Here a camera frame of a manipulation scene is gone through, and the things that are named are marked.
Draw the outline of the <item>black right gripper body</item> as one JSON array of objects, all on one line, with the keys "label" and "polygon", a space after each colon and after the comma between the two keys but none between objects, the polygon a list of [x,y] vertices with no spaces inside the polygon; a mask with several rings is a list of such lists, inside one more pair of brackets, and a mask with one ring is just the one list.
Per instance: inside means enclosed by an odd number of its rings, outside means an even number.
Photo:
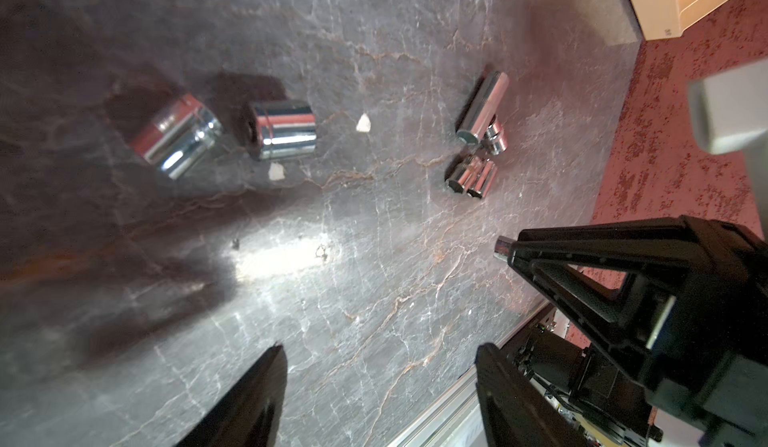
[{"label": "black right gripper body", "polygon": [[704,446],[767,442],[767,245],[696,217],[526,229],[507,265]]}]

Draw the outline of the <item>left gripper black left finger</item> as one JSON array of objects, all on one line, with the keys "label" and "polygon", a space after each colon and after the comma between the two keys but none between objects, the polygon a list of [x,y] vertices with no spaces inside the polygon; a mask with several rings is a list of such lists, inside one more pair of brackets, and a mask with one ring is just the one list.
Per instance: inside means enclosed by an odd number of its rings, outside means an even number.
[{"label": "left gripper black left finger", "polygon": [[268,348],[178,444],[273,446],[287,387],[287,368],[284,348]]}]

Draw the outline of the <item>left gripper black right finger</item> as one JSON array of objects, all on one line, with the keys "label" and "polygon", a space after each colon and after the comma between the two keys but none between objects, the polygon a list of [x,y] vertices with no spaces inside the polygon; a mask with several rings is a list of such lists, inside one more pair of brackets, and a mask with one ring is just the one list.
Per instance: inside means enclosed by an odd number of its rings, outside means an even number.
[{"label": "left gripper black right finger", "polygon": [[494,344],[478,347],[475,356],[477,395],[490,446],[586,446],[572,427],[537,392]]}]

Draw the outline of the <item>lone chrome socket front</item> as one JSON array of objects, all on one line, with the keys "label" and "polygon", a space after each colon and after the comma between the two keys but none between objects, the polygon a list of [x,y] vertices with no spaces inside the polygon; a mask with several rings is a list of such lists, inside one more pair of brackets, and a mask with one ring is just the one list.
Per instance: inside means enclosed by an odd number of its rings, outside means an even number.
[{"label": "lone chrome socket front", "polygon": [[499,236],[494,244],[494,257],[508,263],[514,255],[514,240],[505,236]]}]

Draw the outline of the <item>large chrome socket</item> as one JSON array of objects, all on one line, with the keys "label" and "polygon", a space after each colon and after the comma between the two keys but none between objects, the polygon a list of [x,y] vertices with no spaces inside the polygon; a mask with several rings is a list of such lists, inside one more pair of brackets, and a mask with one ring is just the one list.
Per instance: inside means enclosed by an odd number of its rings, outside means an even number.
[{"label": "large chrome socket", "polygon": [[208,107],[184,94],[161,109],[130,146],[147,164],[177,180],[217,144],[223,132]]},{"label": "large chrome socket", "polygon": [[306,102],[250,102],[245,126],[249,153],[258,161],[299,158],[315,152],[316,117]]}]

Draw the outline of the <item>long chrome socket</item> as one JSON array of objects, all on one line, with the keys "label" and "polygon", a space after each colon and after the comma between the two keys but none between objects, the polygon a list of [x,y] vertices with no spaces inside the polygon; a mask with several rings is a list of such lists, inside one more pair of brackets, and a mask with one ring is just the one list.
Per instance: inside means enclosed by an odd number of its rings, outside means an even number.
[{"label": "long chrome socket", "polygon": [[508,86],[509,77],[504,72],[493,71],[485,77],[457,129],[456,135],[462,142],[468,146],[481,143]]}]

